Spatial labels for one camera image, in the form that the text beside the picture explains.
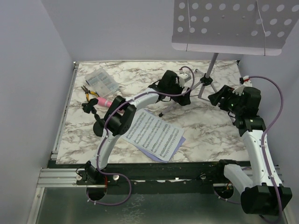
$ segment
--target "marble surface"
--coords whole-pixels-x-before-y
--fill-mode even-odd
[[[69,109],[67,112],[62,139],[58,148],[57,164],[85,163],[95,154],[100,138],[93,133],[95,122],[92,114],[84,113],[81,104],[86,102],[85,94],[80,88],[85,85],[85,75],[98,68],[105,69],[120,85],[120,90],[108,97],[111,101],[117,95],[133,96],[145,90],[154,81],[159,80],[166,70],[178,73],[182,66],[189,66],[193,70],[206,72],[209,61],[195,62],[163,62],[163,61],[130,61],[130,62],[92,62],[80,63],[75,85],[73,88]],[[201,75],[195,74],[196,82]],[[219,90],[224,84],[232,87],[239,85],[240,73],[235,61],[217,61],[211,77]],[[199,88],[191,95],[196,95]],[[204,97],[213,93],[211,87],[204,91]],[[218,107],[197,97],[191,98],[187,106],[175,105],[163,119],[184,128],[186,141],[170,162],[201,162],[218,161],[219,159],[233,159],[247,161],[249,156],[241,142],[238,130],[234,127],[228,115]],[[150,112],[158,115],[171,102],[158,102],[149,105]],[[98,114],[103,117],[106,107],[96,106]],[[153,162],[136,147],[119,139],[109,157],[109,163],[138,163]]]

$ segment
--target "pink object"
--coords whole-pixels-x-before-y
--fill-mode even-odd
[[[105,107],[110,107],[112,102],[105,99],[105,98],[102,98],[102,97],[98,97],[98,105],[100,106],[105,106]]]

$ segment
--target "pliers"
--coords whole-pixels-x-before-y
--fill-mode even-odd
[[[87,99],[88,102],[89,102],[89,94],[92,94],[92,95],[94,95],[96,97],[99,97],[99,95],[96,92],[88,90],[88,88],[86,88],[85,86],[81,86],[81,88],[85,92],[86,99]]]

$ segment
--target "music notes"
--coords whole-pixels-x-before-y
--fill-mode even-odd
[[[122,138],[163,161],[169,161],[183,133],[182,128],[141,109]]]

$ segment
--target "white wall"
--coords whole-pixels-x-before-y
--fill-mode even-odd
[[[75,61],[206,60],[171,46],[174,0],[42,0]],[[241,55],[220,54],[238,60]]]
[[[261,75],[271,78],[282,89],[284,110],[268,134],[268,143],[275,164],[282,169],[285,186],[292,189],[292,210],[299,220],[299,23],[289,35],[279,56],[244,56],[241,75]],[[276,88],[267,81],[252,80],[262,91],[259,114],[268,125],[276,116],[280,101]]]
[[[40,0],[0,3],[0,223],[25,224],[73,63]]]

